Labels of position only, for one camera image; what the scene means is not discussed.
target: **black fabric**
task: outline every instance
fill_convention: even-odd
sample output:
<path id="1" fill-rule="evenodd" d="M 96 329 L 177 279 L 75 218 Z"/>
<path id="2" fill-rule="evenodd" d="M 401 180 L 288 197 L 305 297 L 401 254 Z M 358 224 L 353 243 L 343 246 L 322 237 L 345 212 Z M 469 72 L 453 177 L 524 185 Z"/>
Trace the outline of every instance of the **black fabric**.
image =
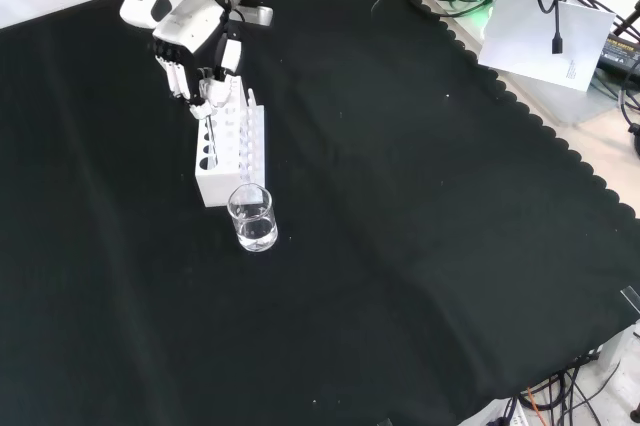
<path id="1" fill-rule="evenodd" d="M 443 24 L 259 1 L 258 255 L 122 0 L 0 32 L 2 424 L 454 425 L 635 320 L 633 212 Z"/>

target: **scalloped edge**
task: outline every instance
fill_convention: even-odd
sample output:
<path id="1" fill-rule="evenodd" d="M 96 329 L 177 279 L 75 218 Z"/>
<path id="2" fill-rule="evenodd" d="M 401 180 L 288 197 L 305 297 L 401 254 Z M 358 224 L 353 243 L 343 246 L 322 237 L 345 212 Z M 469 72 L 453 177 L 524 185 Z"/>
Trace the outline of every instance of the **scalloped edge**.
<path id="1" fill-rule="evenodd" d="M 412 0 L 416 6 L 418 6 L 421 10 L 423 10 L 426 14 L 431 13 L 431 8 L 424 2 L 424 0 Z M 486 71 L 490 72 L 493 76 L 493 81 L 496 86 L 496 100 L 505 101 L 511 103 L 511 106 L 515 106 L 514 111 L 517 114 L 522 115 L 526 119 L 526 123 L 528 123 L 527 127 L 535 127 L 543 132 L 543 135 L 549 136 L 553 143 L 561 150 L 568 152 L 567 157 L 568 160 L 572 163 L 576 163 L 578 166 L 578 171 L 587 179 L 591 181 L 598 189 L 602 190 L 604 193 L 603 197 L 606 200 L 614 205 L 614 208 L 618 211 L 618 216 L 620 216 L 621 220 L 629 222 L 629 224 L 633 227 L 640 227 L 640 217 L 637 215 L 635 209 L 631 207 L 627 203 L 623 203 L 620 201 L 620 196 L 614 190 L 607 188 L 607 182 L 601 176 L 595 174 L 595 170 L 591 164 L 583 161 L 582 155 L 569 147 L 569 143 L 557 136 L 557 132 L 551 126 L 547 126 L 544 124 L 544 120 L 539 115 L 532 113 L 532 109 L 527 104 L 518 100 L 518 96 L 515 92 L 511 91 L 507 85 L 507 83 L 500 79 L 500 74 L 498 71 L 492 68 L 485 68 L 478 64 L 478 56 L 475 52 L 467 49 L 465 43 L 459 39 L 457 39 L 456 32 L 450 27 L 450 25 L 443 21 L 442 18 L 438 18 L 438 24 L 443 28 L 447 36 L 453 42 L 454 47 L 459 48 L 467 59 L 472 60 L 474 64 Z"/>

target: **white device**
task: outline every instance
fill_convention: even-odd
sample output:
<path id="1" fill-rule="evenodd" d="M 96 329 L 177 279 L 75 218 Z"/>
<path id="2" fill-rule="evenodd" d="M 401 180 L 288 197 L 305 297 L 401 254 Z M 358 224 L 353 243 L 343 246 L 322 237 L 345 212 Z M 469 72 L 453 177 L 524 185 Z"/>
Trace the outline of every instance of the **white device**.
<path id="1" fill-rule="evenodd" d="M 240 1 L 125 0 L 120 9 L 127 23 L 153 30 L 169 90 L 200 121 L 196 178 L 208 207 L 226 205 L 243 183 L 264 186 L 264 110 L 253 92 L 246 99 L 236 76 L 242 44 L 228 37 L 227 26 L 240 19 L 268 26 L 273 11 Z M 205 44 L 221 53 L 220 64 L 199 64 Z"/>

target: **black tablecloth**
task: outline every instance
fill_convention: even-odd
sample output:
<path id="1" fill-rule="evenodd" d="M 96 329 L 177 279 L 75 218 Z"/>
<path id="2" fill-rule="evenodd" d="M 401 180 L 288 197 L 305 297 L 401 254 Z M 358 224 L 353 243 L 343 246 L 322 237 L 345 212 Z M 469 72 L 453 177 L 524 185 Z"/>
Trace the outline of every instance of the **black tablecloth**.
<path id="1" fill-rule="evenodd" d="M 2 424 L 453 425 L 635 319 L 633 212 L 443 24 L 259 1 L 258 255 L 122 0 L 0 32 Z"/>

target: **orange cable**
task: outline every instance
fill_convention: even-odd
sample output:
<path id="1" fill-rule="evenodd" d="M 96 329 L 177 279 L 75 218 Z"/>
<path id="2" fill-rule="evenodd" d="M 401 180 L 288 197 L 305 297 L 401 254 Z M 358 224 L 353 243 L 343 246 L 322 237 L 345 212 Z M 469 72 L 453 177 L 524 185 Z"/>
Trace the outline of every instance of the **orange cable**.
<path id="1" fill-rule="evenodd" d="M 536 401 L 535 401 L 535 399 L 533 399 L 533 394 L 531 394 L 531 388 L 527 388 L 527 392 L 529 393 L 529 401 L 531 401 L 531 405 L 533 406 L 533 410 L 538 415 L 538 418 L 540 419 L 540 422 L 543 424 L 543 426 L 547 426 L 547 423 L 545 423 L 544 419 L 542 418 L 542 415 L 540 414 L 540 411 L 538 411 L 538 406 L 536 406 Z"/>

